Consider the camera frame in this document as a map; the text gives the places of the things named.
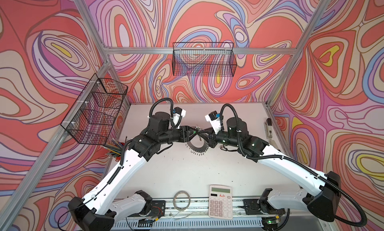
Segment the metal disc with keyrings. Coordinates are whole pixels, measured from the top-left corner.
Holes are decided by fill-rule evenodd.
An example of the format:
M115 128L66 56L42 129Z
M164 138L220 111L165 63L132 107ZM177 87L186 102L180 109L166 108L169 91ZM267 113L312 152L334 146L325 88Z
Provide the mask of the metal disc with keyrings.
M186 146L190 149L190 152L197 156L204 155L209 147L202 147L203 142L199 138L194 138L192 141L187 142Z

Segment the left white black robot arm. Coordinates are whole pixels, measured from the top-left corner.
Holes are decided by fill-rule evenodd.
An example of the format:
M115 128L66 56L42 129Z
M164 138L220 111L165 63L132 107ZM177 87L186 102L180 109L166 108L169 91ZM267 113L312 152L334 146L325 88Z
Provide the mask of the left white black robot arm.
M74 197L68 204L69 213L83 231L109 231L121 219L151 213L152 197L140 190L118 202L117 194L137 170L154 155L171 148L174 143L187 143L197 132L181 126L185 110L175 107L170 98L155 102L149 112L148 125L139 135L125 142L120 162L83 198Z

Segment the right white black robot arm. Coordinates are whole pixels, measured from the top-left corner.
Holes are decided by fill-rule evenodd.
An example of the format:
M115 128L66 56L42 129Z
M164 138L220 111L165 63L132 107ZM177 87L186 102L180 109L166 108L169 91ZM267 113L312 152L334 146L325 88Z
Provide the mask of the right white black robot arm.
M286 178L295 182L300 191L283 195L274 195L272 190L266 190L265 201L268 207L278 209L308 210L316 218L325 222L338 220L352 227L364 227L367 215L363 208L346 191L342 190L341 177L335 172L327 174L312 169L295 159L283 154L267 141L252 136L247 124L242 121L231 104L224 104L221 111L211 112L206 116L211 127L197 131L197 135L214 148L222 144L235 147L243 158L267 166ZM349 221L337 216L341 197L347 199L359 212L359 221Z

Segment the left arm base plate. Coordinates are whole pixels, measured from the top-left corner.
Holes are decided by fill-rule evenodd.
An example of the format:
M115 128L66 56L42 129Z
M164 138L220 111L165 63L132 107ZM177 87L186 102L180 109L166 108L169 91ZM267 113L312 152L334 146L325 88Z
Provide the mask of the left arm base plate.
M130 215L130 217L153 217L160 218L165 214L166 201L165 200L152 200L145 204L144 210L138 214Z

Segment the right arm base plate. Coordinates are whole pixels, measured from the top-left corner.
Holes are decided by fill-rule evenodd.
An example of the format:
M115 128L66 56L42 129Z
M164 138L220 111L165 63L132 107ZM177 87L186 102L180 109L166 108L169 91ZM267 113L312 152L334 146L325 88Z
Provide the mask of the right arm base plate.
M259 202L258 199L244 199L243 209L246 215L278 215L286 213L285 209L275 209L267 201Z

